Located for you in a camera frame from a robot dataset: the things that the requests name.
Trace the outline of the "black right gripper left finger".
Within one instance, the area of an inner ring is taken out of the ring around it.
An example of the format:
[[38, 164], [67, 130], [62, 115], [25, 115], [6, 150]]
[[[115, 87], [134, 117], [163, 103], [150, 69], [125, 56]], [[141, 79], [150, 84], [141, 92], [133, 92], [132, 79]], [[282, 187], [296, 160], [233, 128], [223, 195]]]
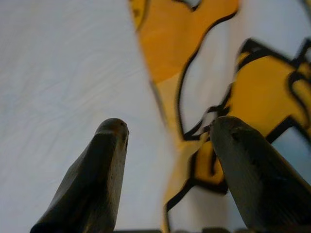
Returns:
[[63, 177], [32, 233], [111, 233], [115, 229], [129, 130], [104, 120]]

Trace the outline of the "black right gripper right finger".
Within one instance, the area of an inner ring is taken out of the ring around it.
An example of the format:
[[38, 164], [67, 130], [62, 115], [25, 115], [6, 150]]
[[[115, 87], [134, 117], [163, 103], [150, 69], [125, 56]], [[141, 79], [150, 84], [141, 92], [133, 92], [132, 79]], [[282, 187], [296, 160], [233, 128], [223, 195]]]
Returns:
[[258, 130], [221, 116], [211, 123], [210, 140], [248, 230], [310, 232], [311, 186]]

